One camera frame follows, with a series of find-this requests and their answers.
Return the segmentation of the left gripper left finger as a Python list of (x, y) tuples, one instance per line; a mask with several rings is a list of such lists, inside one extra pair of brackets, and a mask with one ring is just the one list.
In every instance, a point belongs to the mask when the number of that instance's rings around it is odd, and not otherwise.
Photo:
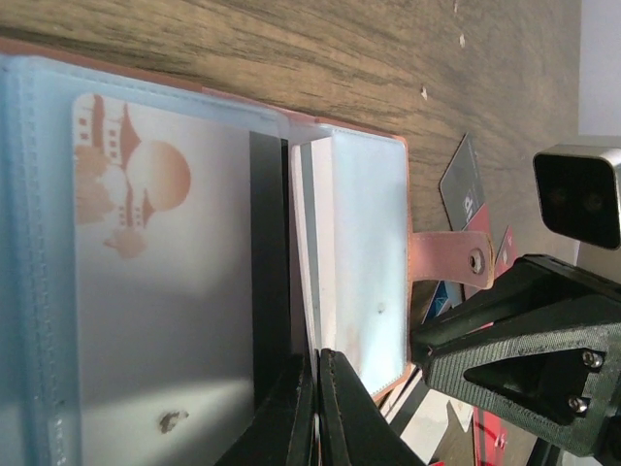
[(251, 425), (219, 465), (309, 465), (314, 440), (314, 388), (308, 360), (292, 356)]

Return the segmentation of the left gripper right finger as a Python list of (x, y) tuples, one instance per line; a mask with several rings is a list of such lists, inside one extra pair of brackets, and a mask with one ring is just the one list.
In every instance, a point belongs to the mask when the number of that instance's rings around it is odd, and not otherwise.
[(318, 366), (323, 465), (421, 465), (390, 428), (346, 356), (323, 349)]

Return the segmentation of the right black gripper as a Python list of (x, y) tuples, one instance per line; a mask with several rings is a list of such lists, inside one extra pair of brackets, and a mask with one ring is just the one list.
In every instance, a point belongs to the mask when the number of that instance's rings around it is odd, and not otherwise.
[(410, 337), (432, 389), (578, 456), (620, 462), (620, 282), (528, 254)]

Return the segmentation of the pink card holder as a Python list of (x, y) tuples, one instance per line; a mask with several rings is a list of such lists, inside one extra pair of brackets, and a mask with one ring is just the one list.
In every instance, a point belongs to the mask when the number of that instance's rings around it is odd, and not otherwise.
[(408, 183), (396, 137), (3, 40), (2, 463), (320, 465), (338, 394), (377, 439), (412, 285), (494, 280)]

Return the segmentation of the white card red print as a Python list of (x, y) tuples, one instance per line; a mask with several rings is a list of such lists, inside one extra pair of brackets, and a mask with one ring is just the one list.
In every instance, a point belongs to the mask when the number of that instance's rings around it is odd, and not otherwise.
[(319, 361), (337, 342), (337, 291), (333, 139), (291, 150), (293, 204), (314, 400), (319, 400)]

